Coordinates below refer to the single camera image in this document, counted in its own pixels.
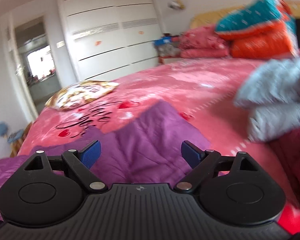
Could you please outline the wall lamp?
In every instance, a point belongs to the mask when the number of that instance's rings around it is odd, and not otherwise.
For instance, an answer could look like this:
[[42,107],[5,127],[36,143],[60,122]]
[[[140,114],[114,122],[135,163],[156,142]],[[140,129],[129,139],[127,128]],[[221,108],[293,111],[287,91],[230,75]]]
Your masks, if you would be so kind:
[[172,0],[168,3],[168,7],[173,10],[184,10],[185,5],[181,0]]

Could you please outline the dark red down jacket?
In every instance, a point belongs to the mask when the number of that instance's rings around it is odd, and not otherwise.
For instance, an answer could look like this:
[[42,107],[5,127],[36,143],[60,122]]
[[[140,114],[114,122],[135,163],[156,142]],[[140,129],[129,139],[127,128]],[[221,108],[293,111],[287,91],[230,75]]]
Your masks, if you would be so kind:
[[300,128],[288,132],[268,144],[278,157],[300,204]]

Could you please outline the pink bed blanket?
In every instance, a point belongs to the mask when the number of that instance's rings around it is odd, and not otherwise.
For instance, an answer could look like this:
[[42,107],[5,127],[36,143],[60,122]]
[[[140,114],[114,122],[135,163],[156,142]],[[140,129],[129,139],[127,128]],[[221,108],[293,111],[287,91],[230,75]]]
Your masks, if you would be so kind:
[[91,127],[104,134],[116,131],[165,101],[200,131],[210,148],[226,156],[248,152],[287,196],[279,224],[290,233],[300,232],[299,202],[278,157],[269,144],[248,139],[248,113],[233,104],[238,88],[260,64],[246,59],[183,60],[122,77],[113,92],[84,106],[69,111],[44,108],[19,154],[31,155],[35,146],[73,142]]

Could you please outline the blue box on nightstand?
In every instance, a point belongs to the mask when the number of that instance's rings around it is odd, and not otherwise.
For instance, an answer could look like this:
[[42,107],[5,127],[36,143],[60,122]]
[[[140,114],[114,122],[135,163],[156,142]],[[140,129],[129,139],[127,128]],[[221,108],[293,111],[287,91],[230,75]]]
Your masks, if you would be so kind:
[[161,37],[160,39],[158,39],[158,40],[155,40],[154,41],[154,45],[156,46],[156,47],[159,47],[159,46],[163,46],[163,45],[165,45],[165,44],[169,44],[169,43],[171,43],[172,42],[172,40],[171,40],[171,37],[170,36],[164,36],[164,37]]

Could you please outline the light blue down jacket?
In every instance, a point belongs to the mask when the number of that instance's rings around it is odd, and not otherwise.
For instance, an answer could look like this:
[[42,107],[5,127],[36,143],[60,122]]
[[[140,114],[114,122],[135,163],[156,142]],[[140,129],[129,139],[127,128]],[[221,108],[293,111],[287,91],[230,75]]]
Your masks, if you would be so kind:
[[300,57],[259,66],[237,91],[234,104],[249,111],[250,141],[268,142],[300,128]]

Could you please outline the wall light switch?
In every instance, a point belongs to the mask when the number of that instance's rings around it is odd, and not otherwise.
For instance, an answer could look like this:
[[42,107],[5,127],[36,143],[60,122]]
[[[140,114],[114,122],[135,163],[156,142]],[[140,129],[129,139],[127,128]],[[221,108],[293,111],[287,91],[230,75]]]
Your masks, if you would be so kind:
[[56,43],[57,48],[62,48],[63,46],[65,46],[65,42],[64,41],[59,41]]

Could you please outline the pink folded quilt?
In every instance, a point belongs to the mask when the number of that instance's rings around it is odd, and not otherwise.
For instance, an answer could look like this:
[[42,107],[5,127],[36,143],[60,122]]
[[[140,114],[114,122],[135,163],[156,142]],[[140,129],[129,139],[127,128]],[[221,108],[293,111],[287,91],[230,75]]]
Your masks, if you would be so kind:
[[179,36],[180,57],[221,58],[229,56],[228,43],[215,33],[215,25],[189,29]]

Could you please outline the teal dotted folded quilt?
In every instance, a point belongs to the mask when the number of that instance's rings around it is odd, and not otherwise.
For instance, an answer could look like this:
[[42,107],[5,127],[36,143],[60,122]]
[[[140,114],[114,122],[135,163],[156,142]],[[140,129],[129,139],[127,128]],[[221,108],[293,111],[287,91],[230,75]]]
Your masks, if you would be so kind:
[[281,0],[253,0],[219,20],[215,32],[231,40],[274,29],[281,24],[282,9]]

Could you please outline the patterned yellow pillow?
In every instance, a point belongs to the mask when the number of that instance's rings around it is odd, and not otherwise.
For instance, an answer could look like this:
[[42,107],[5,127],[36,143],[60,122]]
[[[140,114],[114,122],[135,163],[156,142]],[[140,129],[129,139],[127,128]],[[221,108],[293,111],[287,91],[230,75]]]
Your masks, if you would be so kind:
[[117,82],[94,80],[74,83],[51,96],[45,103],[45,107],[58,111],[76,109],[113,92],[118,86]]

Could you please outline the yellow padded headboard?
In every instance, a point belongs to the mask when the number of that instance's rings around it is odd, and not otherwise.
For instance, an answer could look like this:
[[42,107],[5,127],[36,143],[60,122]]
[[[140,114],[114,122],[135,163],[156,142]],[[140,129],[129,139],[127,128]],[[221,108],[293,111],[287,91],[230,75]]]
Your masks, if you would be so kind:
[[[285,0],[295,18],[300,18],[300,1]],[[208,11],[195,15],[190,21],[190,29],[198,28],[204,25],[216,24],[221,18],[228,13],[241,9],[244,5],[235,7],[222,8],[220,10]]]

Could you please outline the orange folded quilt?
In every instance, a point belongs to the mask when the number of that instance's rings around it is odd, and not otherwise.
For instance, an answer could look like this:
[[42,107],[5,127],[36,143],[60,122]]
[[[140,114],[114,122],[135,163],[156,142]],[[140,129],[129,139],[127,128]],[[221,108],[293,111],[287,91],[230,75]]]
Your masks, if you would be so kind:
[[295,21],[289,6],[281,0],[282,21],[274,29],[261,31],[230,41],[232,57],[247,59],[280,59],[295,57],[298,54],[298,42],[295,34]]

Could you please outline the white sliding wardrobe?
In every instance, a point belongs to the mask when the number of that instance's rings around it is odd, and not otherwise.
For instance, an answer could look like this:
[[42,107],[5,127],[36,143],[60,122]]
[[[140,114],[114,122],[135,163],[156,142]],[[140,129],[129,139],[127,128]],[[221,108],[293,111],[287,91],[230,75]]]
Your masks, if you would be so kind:
[[115,80],[159,63],[153,0],[57,0],[79,81]]

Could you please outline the purple down jacket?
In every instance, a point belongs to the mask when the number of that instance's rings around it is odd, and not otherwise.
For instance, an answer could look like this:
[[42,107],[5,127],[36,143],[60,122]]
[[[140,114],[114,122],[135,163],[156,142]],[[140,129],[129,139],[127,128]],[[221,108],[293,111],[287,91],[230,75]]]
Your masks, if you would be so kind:
[[48,156],[68,149],[81,150],[94,140],[101,143],[101,155],[90,168],[108,186],[113,183],[175,185],[191,168],[181,156],[181,144],[188,140],[201,150],[210,142],[165,101],[159,101],[138,118],[109,133],[91,127],[81,139],[64,145],[35,146]]

